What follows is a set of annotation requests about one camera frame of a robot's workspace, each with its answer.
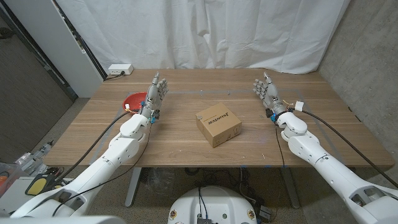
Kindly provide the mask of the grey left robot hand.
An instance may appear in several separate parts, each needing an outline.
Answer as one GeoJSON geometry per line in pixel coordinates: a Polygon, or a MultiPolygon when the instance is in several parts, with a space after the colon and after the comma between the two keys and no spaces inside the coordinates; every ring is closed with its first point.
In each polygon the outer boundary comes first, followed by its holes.
{"type": "Polygon", "coordinates": [[[159,119],[162,101],[168,90],[167,80],[165,78],[160,79],[160,73],[156,72],[141,108],[141,115],[145,116],[151,123],[159,119]]]}

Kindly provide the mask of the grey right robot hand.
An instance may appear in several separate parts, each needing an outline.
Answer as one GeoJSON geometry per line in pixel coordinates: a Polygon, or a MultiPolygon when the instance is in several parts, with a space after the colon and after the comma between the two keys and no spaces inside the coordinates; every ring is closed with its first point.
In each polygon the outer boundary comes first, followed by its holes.
{"type": "Polygon", "coordinates": [[[285,107],[279,97],[277,87],[266,72],[264,72],[264,79],[264,81],[255,79],[253,92],[260,98],[265,109],[272,111],[275,115],[285,113],[285,107]]]}

